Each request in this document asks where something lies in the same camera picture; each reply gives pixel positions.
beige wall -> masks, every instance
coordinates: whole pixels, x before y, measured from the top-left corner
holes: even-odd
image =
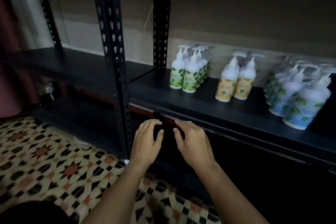
[[[11,0],[26,48],[53,46],[39,0]],[[98,55],[103,48],[94,0],[50,0],[62,44]],[[153,63],[153,0],[121,0],[127,60]],[[207,42],[211,77],[219,77],[235,47],[259,49],[256,85],[286,53],[336,60],[334,0],[172,0],[168,67],[177,45]]]

patterned tile floor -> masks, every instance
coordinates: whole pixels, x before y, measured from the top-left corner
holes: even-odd
[[[0,125],[0,213],[20,202],[46,200],[81,222],[123,172],[124,162],[94,146],[80,149],[50,133],[48,126],[30,116]],[[154,223],[152,213],[158,205],[169,223],[220,223],[208,206],[183,199],[174,191],[146,174],[131,223]]]

white bottle base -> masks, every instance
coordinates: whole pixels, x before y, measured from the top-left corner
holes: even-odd
[[[234,98],[237,98],[239,100],[246,100],[247,98],[240,98],[240,97],[237,97],[237,96],[233,96]]]
[[[220,102],[229,102],[231,100],[231,99],[230,100],[224,100],[224,99],[220,99],[220,98],[216,98],[216,97],[215,97],[215,99],[217,99]]]
[[[194,92],[196,92],[195,90],[185,90],[185,89],[182,89],[184,92],[186,92],[186,93],[194,93]]]
[[[277,112],[273,111],[272,109],[268,109],[271,114],[274,114],[275,116],[278,117],[283,117],[284,115],[278,114]]]
[[[297,125],[294,125],[294,124],[291,124],[290,122],[282,119],[282,121],[284,122],[284,124],[286,124],[287,126],[290,126],[292,128],[295,128],[295,129],[299,129],[299,130],[305,130],[306,128],[303,128],[303,127],[299,127]]]
[[[171,86],[169,85],[170,88],[174,89],[174,90],[178,90],[178,89],[181,89],[182,87],[175,87],[175,86]]]

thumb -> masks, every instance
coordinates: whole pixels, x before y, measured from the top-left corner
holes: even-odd
[[[159,152],[159,150],[161,149],[161,144],[162,144],[162,140],[163,140],[163,135],[164,135],[164,130],[161,129],[156,137],[156,141],[154,143],[154,147],[157,149],[157,152]]]
[[[174,131],[174,135],[175,135],[177,148],[179,149],[179,151],[181,151],[184,147],[183,138],[181,136],[180,131],[177,128],[174,128],[173,131]]]

shelf post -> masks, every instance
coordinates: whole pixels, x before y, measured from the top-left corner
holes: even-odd
[[[49,0],[40,0],[44,17],[47,22],[51,38],[53,40],[55,48],[60,53],[60,58],[63,59],[63,47],[61,44],[60,36],[58,35],[57,27],[54,21],[53,12],[51,11]]]
[[[165,69],[168,50],[170,0],[153,0],[153,65]]]
[[[126,82],[124,36],[120,0],[94,0],[103,42],[105,62],[110,76],[111,99],[115,102],[115,115],[123,158],[129,158],[133,145],[129,113],[129,95]]]

